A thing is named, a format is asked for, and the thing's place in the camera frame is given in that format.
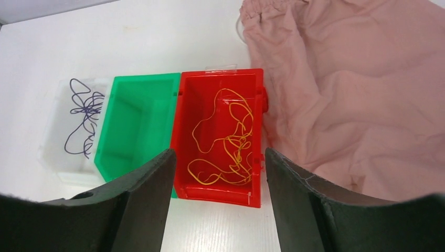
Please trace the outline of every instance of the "storage bin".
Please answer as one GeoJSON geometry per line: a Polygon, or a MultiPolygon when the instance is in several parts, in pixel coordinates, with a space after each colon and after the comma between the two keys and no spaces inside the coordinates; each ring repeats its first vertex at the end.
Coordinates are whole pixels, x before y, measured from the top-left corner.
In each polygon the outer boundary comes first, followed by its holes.
{"type": "Polygon", "coordinates": [[[168,73],[114,79],[94,160],[106,182],[169,148],[180,78],[168,73]]]}
{"type": "Polygon", "coordinates": [[[38,150],[40,163],[65,183],[100,186],[93,144],[112,78],[61,81],[38,150]]]}
{"type": "Polygon", "coordinates": [[[266,110],[262,69],[182,73],[171,143],[178,197],[260,207],[266,110]]]}

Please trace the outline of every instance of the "pink fabric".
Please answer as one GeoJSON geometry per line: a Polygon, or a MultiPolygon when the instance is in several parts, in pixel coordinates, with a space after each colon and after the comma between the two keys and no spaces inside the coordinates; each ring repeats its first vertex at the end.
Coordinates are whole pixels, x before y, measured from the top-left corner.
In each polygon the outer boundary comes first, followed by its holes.
{"type": "Polygon", "coordinates": [[[427,0],[245,0],[268,142],[327,180],[402,201],[445,191],[445,11],[427,0]]]}

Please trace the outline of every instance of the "hole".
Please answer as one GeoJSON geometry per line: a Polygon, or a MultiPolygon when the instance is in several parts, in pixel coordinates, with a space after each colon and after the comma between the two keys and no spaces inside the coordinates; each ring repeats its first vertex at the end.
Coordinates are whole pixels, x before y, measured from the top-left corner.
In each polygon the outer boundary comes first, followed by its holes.
{"type": "Polygon", "coordinates": [[[94,194],[92,192],[84,192],[84,193],[79,193],[78,195],[74,196],[72,198],[72,200],[78,200],[80,198],[89,198],[91,196],[93,196],[94,194]]]}

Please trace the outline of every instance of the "yellow rubber band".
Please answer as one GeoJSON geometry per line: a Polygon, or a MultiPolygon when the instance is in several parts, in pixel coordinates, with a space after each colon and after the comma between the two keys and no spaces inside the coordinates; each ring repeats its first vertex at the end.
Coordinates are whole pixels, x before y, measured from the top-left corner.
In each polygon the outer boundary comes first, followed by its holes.
{"type": "Polygon", "coordinates": [[[227,89],[227,88],[220,89],[216,93],[215,98],[213,100],[213,105],[214,105],[214,108],[213,108],[213,112],[212,112],[211,116],[208,117],[207,119],[203,119],[203,120],[200,120],[198,122],[198,124],[195,126],[195,128],[192,131],[192,137],[195,140],[195,143],[196,143],[196,145],[198,147],[198,151],[201,152],[202,154],[208,154],[213,149],[213,147],[215,146],[215,143],[217,141],[222,141],[223,142],[222,144],[224,146],[224,150],[226,151],[226,153],[230,157],[230,159],[233,161],[233,164],[229,164],[228,165],[229,171],[225,171],[225,170],[221,169],[220,167],[216,166],[214,163],[212,163],[212,162],[210,162],[208,160],[205,160],[205,159],[194,159],[194,160],[192,160],[188,164],[187,170],[190,173],[190,175],[197,182],[199,182],[202,185],[212,185],[212,184],[216,183],[218,180],[222,180],[222,181],[224,181],[226,183],[229,183],[229,184],[232,184],[232,185],[245,185],[245,184],[249,183],[250,181],[252,181],[252,165],[248,162],[248,157],[252,154],[252,152],[249,152],[249,154],[246,155],[246,163],[248,165],[248,168],[246,168],[246,167],[244,167],[241,164],[242,163],[241,151],[242,150],[247,150],[247,149],[249,149],[252,146],[252,143],[250,141],[247,141],[247,137],[251,137],[252,136],[252,132],[253,132],[253,114],[252,114],[252,110],[250,109],[249,104],[247,103],[247,100],[243,96],[241,96],[237,92],[235,92],[235,91],[233,91],[231,89],[227,89]],[[199,125],[202,122],[210,120],[215,115],[215,113],[216,113],[216,100],[217,100],[217,97],[224,90],[227,90],[227,91],[230,91],[230,92],[234,93],[235,95],[240,97],[242,99],[242,101],[244,102],[244,104],[242,104],[240,102],[232,102],[232,103],[229,104],[230,116],[237,121],[237,124],[236,124],[236,127],[235,127],[235,131],[234,131],[233,134],[228,135],[225,138],[218,138],[218,139],[213,140],[213,142],[212,142],[212,144],[210,146],[210,149],[207,150],[207,151],[203,151],[201,149],[201,147],[199,146],[198,140],[195,137],[195,131],[196,131],[196,129],[199,127],[199,125]],[[236,118],[234,116],[234,114],[232,112],[232,106],[241,106],[242,108],[244,108],[247,111],[247,115],[245,115],[242,120],[239,120],[238,118],[236,118]],[[252,119],[252,127],[250,127],[250,130],[248,132],[246,132],[247,129],[246,129],[245,121],[249,117],[252,119]],[[231,144],[232,146],[237,148],[237,150],[234,151],[233,153],[230,153],[228,151],[228,149],[227,149],[226,142],[228,142],[229,144],[231,144]],[[213,174],[209,175],[208,178],[206,178],[205,180],[202,181],[199,178],[199,175],[201,173],[203,173],[203,171],[201,171],[197,175],[195,175],[190,170],[190,165],[192,163],[195,163],[195,162],[198,162],[198,161],[205,162],[205,163],[213,166],[218,171],[220,171],[220,173],[219,174],[213,173],[213,174]],[[236,174],[236,175],[238,175],[240,177],[240,179],[237,180],[237,181],[229,181],[225,177],[225,174],[236,174]]]}

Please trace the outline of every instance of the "white table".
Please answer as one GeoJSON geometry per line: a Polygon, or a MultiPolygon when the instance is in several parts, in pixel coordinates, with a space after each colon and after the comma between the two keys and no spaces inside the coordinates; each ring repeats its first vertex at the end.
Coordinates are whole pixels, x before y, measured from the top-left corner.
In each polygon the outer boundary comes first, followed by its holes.
{"type": "MultiPolygon", "coordinates": [[[[90,189],[63,185],[37,161],[60,80],[249,68],[235,29],[241,2],[121,0],[3,26],[0,192],[47,201],[90,189]]],[[[279,251],[266,187],[262,202],[172,199],[162,251],[279,251]]]]}

